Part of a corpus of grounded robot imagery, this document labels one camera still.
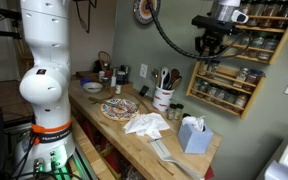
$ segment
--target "decorative plate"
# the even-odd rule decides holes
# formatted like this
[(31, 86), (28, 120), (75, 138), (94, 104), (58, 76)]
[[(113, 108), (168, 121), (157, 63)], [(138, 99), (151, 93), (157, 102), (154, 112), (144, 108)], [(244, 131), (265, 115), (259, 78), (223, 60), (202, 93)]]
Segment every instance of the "decorative plate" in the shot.
[(138, 109), (136, 111), (134, 110), (136, 104), (127, 99), (110, 99), (107, 100), (106, 102), (116, 104), (119, 107), (123, 108), (120, 109), (117, 107), (110, 106), (108, 104), (102, 104), (101, 106), (102, 114), (111, 120), (129, 121), (139, 113)]
[[(156, 14), (160, 10), (161, 0), (151, 0)], [(149, 24), (153, 21), (147, 0), (134, 0), (134, 16), (141, 24)]]

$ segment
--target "orange band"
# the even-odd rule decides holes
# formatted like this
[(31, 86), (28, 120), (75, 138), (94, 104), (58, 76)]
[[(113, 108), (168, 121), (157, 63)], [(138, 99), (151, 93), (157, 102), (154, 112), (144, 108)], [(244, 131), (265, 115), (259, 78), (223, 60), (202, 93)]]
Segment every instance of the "orange band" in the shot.
[(56, 128), (44, 128), (43, 126), (39, 126), (36, 124), (32, 124), (32, 129), (35, 133), (50, 133), (57, 132), (68, 128), (72, 124), (72, 120), (70, 119), (66, 124), (56, 127)]

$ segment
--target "tissue box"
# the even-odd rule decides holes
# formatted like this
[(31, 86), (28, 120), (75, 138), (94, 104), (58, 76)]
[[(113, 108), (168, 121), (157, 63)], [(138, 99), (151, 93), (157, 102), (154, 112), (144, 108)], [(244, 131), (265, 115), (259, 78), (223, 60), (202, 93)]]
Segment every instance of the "tissue box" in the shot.
[(191, 124), (181, 125), (177, 134), (183, 152), (188, 154), (204, 154), (210, 144), (213, 132), (205, 125), (205, 131), (200, 132)]

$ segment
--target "wooden spice rack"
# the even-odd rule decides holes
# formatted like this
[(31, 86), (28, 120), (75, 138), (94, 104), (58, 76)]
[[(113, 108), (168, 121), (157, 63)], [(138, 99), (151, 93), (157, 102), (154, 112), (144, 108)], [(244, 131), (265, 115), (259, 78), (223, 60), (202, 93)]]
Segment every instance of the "wooden spice rack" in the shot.
[[(256, 19), (271, 19), (271, 20), (288, 21), (287, 17), (249, 16), (249, 18), (250, 19), (256, 18)], [(278, 34), (282, 35), (282, 38), (280, 39), (280, 42), (274, 51), (267, 51), (267, 50), (260, 49), (260, 48), (251, 48), (251, 47), (248, 48), (250, 50), (272, 53), (272, 56), (268, 61), (261, 61), (257, 58), (251, 58), (251, 57), (244, 56), (244, 55), (237, 55), (236, 56), (236, 58), (239, 58), (239, 59), (255, 61), (255, 62), (264, 63), (264, 64), (274, 64), (275, 63), (279, 53), (281, 52), (281, 50), (284, 47), (286, 40), (288, 38), (288, 27), (287, 27), (287, 29), (275, 29), (275, 28), (261, 28), (261, 27), (250, 27), (250, 26), (245, 26), (245, 25), (236, 25), (236, 28), (242, 29), (242, 30), (248, 30), (248, 31), (264, 31), (264, 32), (275, 33), (275, 34), (278, 33)], [(233, 45), (232, 46), (232, 48), (235, 48), (235, 49), (244, 49), (245, 47), (246, 46), (241, 46), (241, 45)]]
[[(264, 81), (266, 79), (265, 75), (262, 76), (262, 78), (259, 80), (257, 85), (254, 85), (254, 84), (250, 84), (250, 83), (246, 83), (246, 82), (243, 82), (243, 81), (236, 80), (235, 77), (237, 76), (238, 71), (219, 66), (216, 73), (211, 73), (211, 72), (207, 71), (208, 74), (212, 74), (214, 76), (214, 79), (211, 79), (211, 78), (208, 78), (206, 76), (198, 74), (198, 72), (204, 71), (204, 70), (199, 69), (200, 65), (201, 65), (201, 61), (197, 61), (196, 65), (195, 65), (195, 68), (194, 68), (194, 71), (193, 71), (193, 74), (192, 74), (192, 77), (191, 77), (191, 80), (190, 80), (189, 87), (188, 87), (187, 92), (186, 92), (186, 96), (194, 97), (195, 99), (198, 99), (198, 100), (201, 100), (201, 101), (203, 101), (203, 102), (205, 102), (207, 104), (213, 105), (213, 106), (215, 106), (215, 107), (217, 107), (219, 109), (222, 109), (222, 110), (224, 110), (224, 111), (226, 111), (228, 113), (231, 113), (233, 115), (239, 116), (240, 119), (244, 119), (246, 117), (249, 109), (251, 108), (251, 106), (253, 104), (253, 101), (255, 100), (255, 97), (257, 96), (260, 88), (262, 87), (262, 85), (263, 85), (263, 83), (264, 83)], [(195, 83), (195, 80), (197, 78), (201, 78), (204, 81), (208, 81), (210, 83), (215, 83), (215, 84), (217, 84), (219, 86), (223, 86), (223, 87), (226, 87), (226, 88), (229, 88), (229, 89), (234, 89), (234, 90), (236, 90), (238, 92), (246, 93), (246, 94), (249, 95), (249, 100), (247, 101), (247, 103), (246, 103), (244, 108), (240, 108), (240, 107), (238, 107), (238, 106), (236, 106), (234, 104), (228, 103), (228, 102), (226, 102), (224, 100), (221, 100), (221, 99), (218, 99), (218, 98), (216, 98), (214, 96), (211, 96), (212, 99), (216, 99), (216, 100), (220, 101), (221, 102), (220, 104), (225, 103), (225, 104), (228, 104), (228, 105), (230, 105), (230, 106), (232, 106), (234, 108), (237, 108), (237, 109), (241, 110), (239, 113), (235, 112), (233, 110), (224, 108), (220, 104), (215, 104), (212, 101), (207, 101), (204, 98), (200, 98), (200, 97), (198, 97), (198, 96), (196, 96), (194, 94), (194, 93), (200, 93), (200, 94), (203, 94), (204, 96), (210, 96), (209, 94), (201, 92), (198, 89), (194, 88), (194, 83)], [(246, 91), (246, 90), (244, 90), (242, 88), (234, 87), (234, 86), (232, 86), (232, 84), (234, 82), (239, 82), (239, 83), (242, 83), (242, 84), (249, 85), (249, 86), (253, 87), (254, 90), (250, 92), (250, 91)]]

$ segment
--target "green wall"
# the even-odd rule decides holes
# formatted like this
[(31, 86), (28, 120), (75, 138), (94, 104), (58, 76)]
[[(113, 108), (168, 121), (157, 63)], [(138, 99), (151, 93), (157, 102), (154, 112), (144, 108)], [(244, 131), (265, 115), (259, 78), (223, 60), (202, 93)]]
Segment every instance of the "green wall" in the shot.
[[(177, 46), (195, 53), (194, 38), (203, 30), (198, 31), (191, 20), (198, 14), (205, 15), (210, 6), (210, 1), (162, 1), (158, 17), (165, 33)], [(137, 23), (133, 1), (117, 1), (113, 54), (113, 64), (131, 65), (130, 81), (137, 90), (149, 86), (150, 96), (155, 86), (151, 70), (162, 66), (180, 70), (183, 82), (175, 91), (174, 102), (183, 103), (184, 112), (191, 115), (205, 115), (209, 127), (223, 136), (212, 163), (214, 179), (254, 179), (288, 134), (288, 95), (284, 94), (288, 86), (288, 40), (274, 65), (240, 59), (221, 62), (236, 69), (246, 66), (266, 73), (267, 80), (244, 120), (185, 96), (195, 60), (170, 48), (153, 23)], [(146, 78), (139, 76), (141, 63), (148, 65)]]

